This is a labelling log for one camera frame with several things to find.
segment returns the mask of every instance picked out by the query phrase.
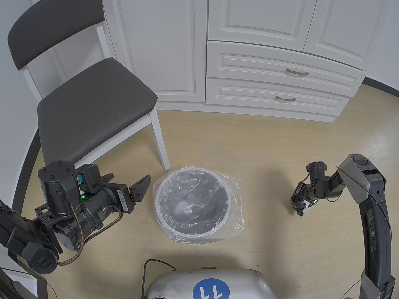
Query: wooden floor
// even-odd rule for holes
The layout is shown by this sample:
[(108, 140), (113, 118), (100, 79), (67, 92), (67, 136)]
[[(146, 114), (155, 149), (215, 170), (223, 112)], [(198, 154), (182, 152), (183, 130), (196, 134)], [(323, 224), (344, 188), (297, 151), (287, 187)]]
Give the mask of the wooden floor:
[[(202, 112), (158, 114), (172, 170), (196, 165), (241, 180), (244, 231), (212, 244), (172, 242), (157, 224), (149, 190), (132, 214), (88, 243), (76, 262), (46, 276), (59, 299), (139, 299), (148, 258), (179, 270), (256, 269), (281, 298), (341, 298), (364, 268), (358, 205), (347, 189), (336, 203), (321, 201), (303, 218), (289, 204), (307, 174), (307, 163), (324, 161), (331, 175), (349, 153), (368, 157), (386, 177), (392, 274), (399, 277), (399, 98), (362, 85), (334, 123)], [(148, 127), (97, 164), (102, 174), (114, 173), (113, 182), (128, 186), (146, 174), (155, 181), (165, 173)], [(36, 175), (42, 166), (40, 153), (23, 207), (28, 218), (43, 203)], [(66, 251), (61, 259), (72, 255)], [(162, 264), (149, 264), (147, 286), (167, 271)], [(358, 298), (359, 284), (347, 295)], [(399, 290), (393, 298), (399, 298)]]

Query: chair leg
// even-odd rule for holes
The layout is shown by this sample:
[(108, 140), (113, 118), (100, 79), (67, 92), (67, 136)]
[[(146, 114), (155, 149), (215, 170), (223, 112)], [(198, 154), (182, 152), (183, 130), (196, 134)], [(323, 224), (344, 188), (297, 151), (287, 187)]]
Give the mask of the chair leg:
[(164, 138), (162, 137), (161, 126), (159, 125), (158, 114), (156, 113), (156, 107), (149, 113), (151, 119), (151, 130), (152, 135), (155, 139), (156, 149), (158, 150), (159, 157), (161, 159), (162, 167), (165, 171), (170, 169), (169, 159), (167, 158), (166, 147)]

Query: black baseboard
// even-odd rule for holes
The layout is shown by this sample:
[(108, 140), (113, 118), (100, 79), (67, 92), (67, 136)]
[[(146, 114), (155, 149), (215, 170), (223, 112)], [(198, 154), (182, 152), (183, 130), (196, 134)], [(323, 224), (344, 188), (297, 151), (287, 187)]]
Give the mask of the black baseboard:
[[(21, 173), (18, 177), (17, 187), (15, 188), (14, 199), (12, 201), (12, 209), (17, 211), (19, 214), (22, 212), (23, 201), (25, 200), (27, 185), (29, 183), (30, 176), (35, 165), (37, 155), (40, 150), (40, 137), (39, 130), (36, 131), (32, 143), (29, 146), (27, 155), (22, 165)], [(36, 274), (33, 270), (25, 266), (17, 258), (17, 255), (8, 251), (8, 256), (11, 257), (16, 263), (18, 263), (27, 273), (36, 277), (37, 280), (37, 297), (39, 299), (47, 299), (47, 283), (40, 279), (40, 276)]]
[(376, 80), (373, 80), (372, 78), (365, 77), (364, 80), (363, 80), (363, 84), (366, 84), (369, 87), (374, 87), (374, 88), (377, 88), (377, 89), (379, 89), (381, 91), (384, 91), (386, 93), (392, 94), (392, 95), (394, 95), (396, 97), (399, 97), (399, 90), (397, 90), (397, 89), (395, 89), (393, 87), (390, 87), (390, 86), (388, 86), (388, 85), (386, 85), (386, 84), (384, 84), (382, 82), (378, 82)]

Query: plastic bag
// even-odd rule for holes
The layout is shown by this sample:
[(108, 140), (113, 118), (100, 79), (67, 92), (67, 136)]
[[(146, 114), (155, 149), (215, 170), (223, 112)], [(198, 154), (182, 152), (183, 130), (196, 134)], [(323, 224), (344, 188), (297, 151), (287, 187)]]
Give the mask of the plastic bag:
[(206, 244), (244, 229), (242, 199), (234, 178), (188, 166), (159, 178), (152, 194), (155, 217), (175, 242)]

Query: blue circle logo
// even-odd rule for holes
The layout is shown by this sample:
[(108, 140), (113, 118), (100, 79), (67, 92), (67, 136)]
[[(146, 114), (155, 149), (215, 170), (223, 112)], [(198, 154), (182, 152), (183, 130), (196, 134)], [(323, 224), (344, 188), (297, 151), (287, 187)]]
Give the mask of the blue circle logo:
[(229, 299), (230, 289), (225, 282), (209, 278), (201, 280), (193, 290), (194, 299)]

